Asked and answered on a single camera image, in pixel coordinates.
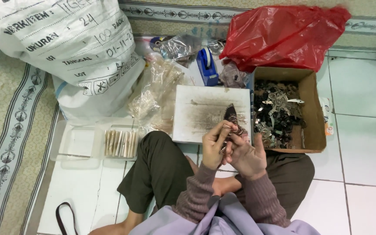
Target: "tile floor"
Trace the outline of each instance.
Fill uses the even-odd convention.
[[[317,73],[317,89],[320,96],[332,102],[336,129],[333,136],[327,137],[326,149],[311,154],[316,174],[293,220],[310,223],[322,235],[376,234],[376,53],[329,51]],[[179,146],[194,162],[201,162],[201,146]],[[115,190],[132,164],[129,161],[115,168],[100,167],[86,174],[80,174],[79,170],[54,171],[52,181],[61,175],[67,179],[65,176],[80,174],[80,181],[67,181],[75,183],[75,192],[87,194],[84,203],[70,193],[75,205],[85,205],[76,206],[75,212],[82,234],[125,219],[128,206]],[[235,171],[230,165],[222,166],[217,177],[229,177]],[[97,177],[104,182],[100,184]],[[96,190],[85,190],[91,185]],[[65,185],[57,187],[49,189],[38,233],[59,233],[53,226],[56,225],[53,210],[61,200],[53,198],[58,197],[56,192]],[[82,216],[90,211],[95,212]]]

